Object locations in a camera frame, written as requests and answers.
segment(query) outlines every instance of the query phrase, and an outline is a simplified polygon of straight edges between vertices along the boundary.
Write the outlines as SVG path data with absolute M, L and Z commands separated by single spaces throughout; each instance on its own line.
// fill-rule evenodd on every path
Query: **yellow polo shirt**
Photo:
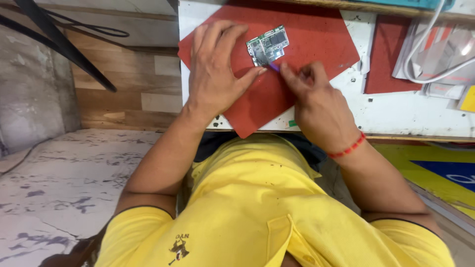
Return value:
M 233 139 L 194 167 L 186 209 L 175 220 L 155 207 L 118 214 L 96 267 L 278 267 L 286 251 L 303 267 L 454 266 L 426 228 L 367 223 L 326 195 L 280 137 Z

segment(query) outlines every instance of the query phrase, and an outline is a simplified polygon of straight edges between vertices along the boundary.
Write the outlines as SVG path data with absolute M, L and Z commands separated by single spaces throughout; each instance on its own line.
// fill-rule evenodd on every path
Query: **red mat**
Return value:
M 231 54 L 231 67 L 236 77 L 242 77 L 253 67 L 247 52 L 249 41 L 279 25 L 284 25 L 289 46 L 284 48 L 283 60 L 298 69 L 320 60 L 328 77 L 334 78 L 360 60 L 340 12 L 305 5 L 291 5 L 267 1 L 230 1 L 204 24 L 230 19 L 249 25 L 249 31 L 236 41 Z M 178 46 L 178 55 L 190 67 L 192 34 Z M 224 116 L 241 138 L 246 138 L 266 123 L 294 105 L 295 96 L 289 91 L 280 74 L 268 70 L 225 113 Z
M 374 30 L 370 72 L 366 76 L 364 93 L 418 91 L 420 84 L 392 76 L 402 44 L 412 18 L 379 15 Z

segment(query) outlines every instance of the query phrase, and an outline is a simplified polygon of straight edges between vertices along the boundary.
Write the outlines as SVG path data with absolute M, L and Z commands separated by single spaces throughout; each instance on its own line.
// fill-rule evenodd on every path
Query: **red thread bracelet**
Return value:
M 363 132 L 361 132 L 361 137 L 350 146 L 348 149 L 345 149 L 343 152 L 335 153 L 335 154 L 328 154 L 331 159 L 343 157 L 344 155 L 350 154 L 353 150 L 360 146 L 360 144 L 366 139 L 366 136 Z

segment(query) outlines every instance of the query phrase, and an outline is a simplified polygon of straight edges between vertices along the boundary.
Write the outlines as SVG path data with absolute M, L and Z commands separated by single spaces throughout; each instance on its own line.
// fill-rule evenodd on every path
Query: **white cable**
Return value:
M 433 82 L 436 82 L 440 79 L 443 79 L 444 77 L 460 70 L 461 68 L 469 65 L 469 64 L 472 64 L 475 62 L 475 58 L 472 58 L 452 69 L 448 69 L 446 70 L 445 72 L 443 72 L 442 74 L 439 74 L 438 76 L 436 77 L 433 77 L 432 79 L 428 79 L 428 80 L 417 80 L 415 78 L 412 78 L 412 76 L 409 75 L 409 62 L 412 58 L 412 55 L 416 52 L 416 50 L 419 48 L 419 46 L 422 44 L 422 42 L 424 41 L 424 39 L 427 37 L 427 35 L 429 34 L 430 30 L 432 29 L 432 26 L 434 26 L 434 23 L 436 22 L 437 20 L 437 17 L 439 16 L 440 14 L 440 11 L 442 10 L 442 7 L 444 6 L 445 4 L 445 1 L 446 0 L 440 0 L 439 2 L 439 5 L 437 6 L 435 12 L 434 12 L 434 16 L 432 17 L 432 19 L 430 20 L 429 24 L 427 25 L 427 28 L 426 30 L 424 31 L 424 33 L 422 34 L 421 38 L 419 39 L 419 41 L 416 43 L 416 45 L 412 48 L 411 52 L 409 52 L 409 55 L 408 57 L 406 58 L 406 60 L 404 61 L 404 65 L 403 65 L 403 68 L 402 68 L 402 71 L 404 72 L 404 75 L 406 76 L 406 78 L 413 82 L 413 83 L 417 83 L 417 84 L 428 84 L 428 83 L 433 83 Z

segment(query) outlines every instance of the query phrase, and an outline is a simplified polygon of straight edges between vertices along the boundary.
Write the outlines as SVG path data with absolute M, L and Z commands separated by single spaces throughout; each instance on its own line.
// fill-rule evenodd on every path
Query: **left hand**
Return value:
M 190 97 L 186 109 L 200 117 L 206 126 L 226 111 L 266 71 L 250 69 L 240 79 L 231 69 L 231 51 L 247 25 L 220 20 L 195 29 L 191 48 Z

